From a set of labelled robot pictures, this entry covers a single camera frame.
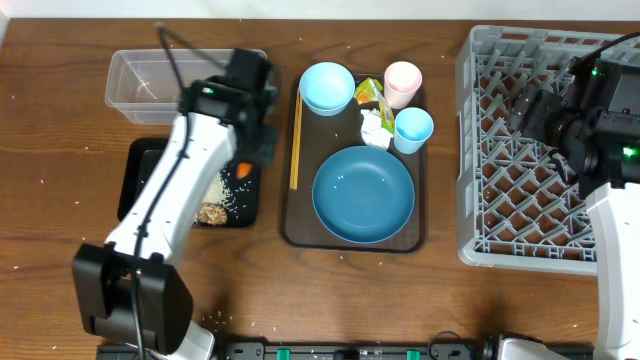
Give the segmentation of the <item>white rice pile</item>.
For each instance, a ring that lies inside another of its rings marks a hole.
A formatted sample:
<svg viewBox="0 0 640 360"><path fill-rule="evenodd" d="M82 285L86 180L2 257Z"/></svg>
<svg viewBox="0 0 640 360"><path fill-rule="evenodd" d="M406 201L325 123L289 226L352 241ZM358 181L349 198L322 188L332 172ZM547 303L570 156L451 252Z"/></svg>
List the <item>white rice pile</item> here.
<svg viewBox="0 0 640 360"><path fill-rule="evenodd" d="M249 176L238 180L230 171L223 170L217 173L212 180L201 205L203 203L222 205L228 215L227 223L222 226L248 226L255 218L253 212L256 196L253 186Z"/></svg>

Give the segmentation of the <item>small light blue bowl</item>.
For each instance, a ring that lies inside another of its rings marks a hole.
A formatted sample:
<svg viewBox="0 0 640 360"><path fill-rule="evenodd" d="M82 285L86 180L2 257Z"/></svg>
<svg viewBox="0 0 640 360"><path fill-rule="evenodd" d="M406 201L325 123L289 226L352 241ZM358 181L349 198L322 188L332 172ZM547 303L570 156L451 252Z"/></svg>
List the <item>small light blue bowl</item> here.
<svg viewBox="0 0 640 360"><path fill-rule="evenodd" d="M307 107L319 116L334 116L351 102L355 79L344 66L320 62L309 67L299 81L300 96Z"/></svg>

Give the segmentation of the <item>large blue plate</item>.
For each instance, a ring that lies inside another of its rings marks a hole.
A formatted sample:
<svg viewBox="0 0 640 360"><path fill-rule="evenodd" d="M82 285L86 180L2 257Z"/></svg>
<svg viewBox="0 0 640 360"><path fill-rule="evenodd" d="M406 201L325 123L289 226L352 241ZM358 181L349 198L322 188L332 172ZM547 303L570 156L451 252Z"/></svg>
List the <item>large blue plate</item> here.
<svg viewBox="0 0 640 360"><path fill-rule="evenodd" d="M328 157L312 184L314 211L333 235L351 243L383 242L409 222L416 202L407 167L390 152L353 146Z"/></svg>

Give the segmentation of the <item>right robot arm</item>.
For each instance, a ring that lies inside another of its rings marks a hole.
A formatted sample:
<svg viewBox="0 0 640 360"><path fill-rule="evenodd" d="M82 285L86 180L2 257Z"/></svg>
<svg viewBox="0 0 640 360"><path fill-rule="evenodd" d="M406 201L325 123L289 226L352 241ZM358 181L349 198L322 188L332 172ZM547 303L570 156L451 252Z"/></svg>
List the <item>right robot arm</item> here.
<svg viewBox="0 0 640 360"><path fill-rule="evenodd" d="M575 173L596 243L599 328L594 358L639 356L639 69L574 57L564 94L529 85L509 128L542 142Z"/></svg>

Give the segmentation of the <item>light blue plastic cup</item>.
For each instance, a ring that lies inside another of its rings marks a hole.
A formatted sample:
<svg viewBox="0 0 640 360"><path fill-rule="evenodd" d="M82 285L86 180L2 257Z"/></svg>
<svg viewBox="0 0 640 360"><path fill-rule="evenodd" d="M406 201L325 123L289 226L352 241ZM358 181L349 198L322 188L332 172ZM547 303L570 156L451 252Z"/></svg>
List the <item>light blue plastic cup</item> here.
<svg viewBox="0 0 640 360"><path fill-rule="evenodd" d="M394 146L403 154L415 153L433 132L434 121L426 110L417 107L405 108L395 118Z"/></svg>

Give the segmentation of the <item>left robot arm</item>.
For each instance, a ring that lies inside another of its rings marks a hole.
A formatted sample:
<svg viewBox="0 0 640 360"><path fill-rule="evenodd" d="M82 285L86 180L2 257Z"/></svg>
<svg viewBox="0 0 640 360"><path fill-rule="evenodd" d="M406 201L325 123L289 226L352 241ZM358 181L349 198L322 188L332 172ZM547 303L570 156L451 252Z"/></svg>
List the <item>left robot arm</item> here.
<svg viewBox="0 0 640 360"><path fill-rule="evenodd" d="M201 201L229 162L266 166L278 131L273 65L236 49L222 74L182 86L165 150L143 190L101 246L82 244L72 275L84 330L134 345L141 359L208 359L214 335L192 319L178 273Z"/></svg>

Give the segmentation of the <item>orange carrot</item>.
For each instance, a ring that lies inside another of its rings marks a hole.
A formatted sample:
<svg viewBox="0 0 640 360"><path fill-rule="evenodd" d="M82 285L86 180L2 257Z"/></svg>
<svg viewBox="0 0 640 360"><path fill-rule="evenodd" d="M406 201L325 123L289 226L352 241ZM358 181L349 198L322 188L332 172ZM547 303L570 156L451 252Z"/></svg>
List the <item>orange carrot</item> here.
<svg viewBox="0 0 640 360"><path fill-rule="evenodd" d="M253 165L247 162L241 162L236 166L236 178L238 180L244 179L251 174Z"/></svg>

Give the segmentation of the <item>brown food scrap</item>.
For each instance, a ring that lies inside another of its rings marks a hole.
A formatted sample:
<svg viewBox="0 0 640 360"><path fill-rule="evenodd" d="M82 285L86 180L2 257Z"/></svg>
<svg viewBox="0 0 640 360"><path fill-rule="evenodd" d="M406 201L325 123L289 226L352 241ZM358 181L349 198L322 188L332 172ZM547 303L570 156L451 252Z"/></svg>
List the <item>brown food scrap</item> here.
<svg viewBox="0 0 640 360"><path fill-rule="evenodd" d="M196 221L206 225L222 226L227 223L228 215L222 205L203 203L196 216Z"/></svg>

